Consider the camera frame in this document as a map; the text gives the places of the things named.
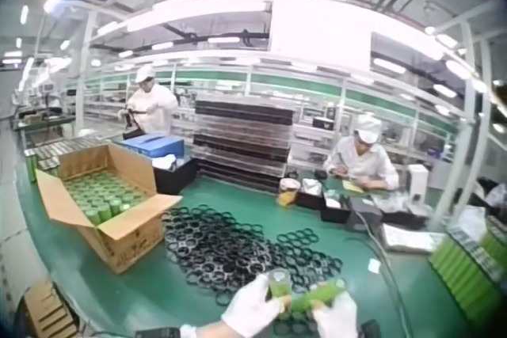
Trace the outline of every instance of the white lab coat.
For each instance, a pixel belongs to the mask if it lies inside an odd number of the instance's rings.
[[[135,120],[147,134],[160,133],[168,135],[173,113],[177,109],[177,99],[169,89],[155,84],[149,93],[138,89],[128,100],[127,106],[136,111],[146,111],[156,105],[150,114],[135,114]]]
[[[330,173],[338,166],[344,166],[351,178],[368,178],[369,180],[385,180],[387,189],[396,189],[399,176],[391,164],[386,150],[375,144],[368,152],[359,156],[354,146],[354,137],[341,138],[324,163],[324,169]]]

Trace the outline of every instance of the factory worker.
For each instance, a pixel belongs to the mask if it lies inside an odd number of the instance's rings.
[[[354,134],[338,141],[324,169],[328,174],[349,178],[367,190],[397,188],[398,173],[386,150],[377,143],[381,132],[380,120],[359,115]]]
[[[154,82],[155,72],[149,65],[141,67],[135,76],[139,89],[127,101],[118,116],[126,116],[128,109],[136,111],[137,124],[146,134],[169,134],[177,99],[169,89]]]
[[[194,328],[183,325],[181,338],[250,338],[262,332],[291,301],[291,296],[266,301],[269,281],[259,275],[234,295],[222,320]],[[357,305],[348,292],[339,294],[331,307],[312,303],[313,315],[321,338],[357,338]]]

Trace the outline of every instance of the black container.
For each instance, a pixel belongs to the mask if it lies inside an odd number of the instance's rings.
[[[305,192],[297,192],[295,195],[295,204],[311,210],[322,210],[326,207],[326,201],[324,200],[322,192],[320,193],[320,196]]]
[[[382,223],[406,227],[410,230],[420,230],[426,226],[428,217],[414,215],[410,211],[396,213],[382,213]]]
[[[197,162],[192,158],[174,171],[153,168],[153,172],[157,192],[176,196],[196,179]]]
[[[340,203],[342,208],[327,207],[326,200],[324,199],[324,207],[320,210],[320,219],[324,222],[333,223],[347,223],[350,216],[349,204],[347,198],[343,195],[340,196]]]

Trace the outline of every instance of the ceiling beam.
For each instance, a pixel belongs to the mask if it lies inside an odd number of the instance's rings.
[[[497,37],[497,36],[500,36],[500,35],[503,35],[507,33],[507,28],[496,28],[496,29],[493,29],[489,32],[484,32],[480,35],[477,35],[474,37],[473,39],[473,42],[474,43],[478,43],[479,41],[481,40],[491,40],[493,39],[494,37]]]
[[[489,0],[488,2],[469,9],[468,11],[465,11],[453,19],[443,23],[442,25],[435,27],[435,32],[433,34],[441,33],[446,29],[453,27],[454,25],[458,25],[461,21],[467,21],[472,17],[477,17],[483,13],[495,11],[496,9],[500,8],[502,4],[503,0]]]

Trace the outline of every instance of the box flap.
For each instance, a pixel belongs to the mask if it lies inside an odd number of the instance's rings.
[[[157,192],[151,159],[116,144],[109,144],[109,159],[109,168],[121,177],[151,194]]]
[[[181,196],[166,196],[156,194],[146,201],[125,211],[123,214],[102,223],[98,229],[115,241],[129,235],[137,230],[144,223],[162,214],[166,209],[171,208],[180,202]]]
[[[107,145],[94,146],[85,150],[76,150],[59,156],[60,178],[67,180],[105,169],[107,165]]]
[[[38,169],[36,173],[40,197],[51,220],[72,226],[93,227],[59,178]]]

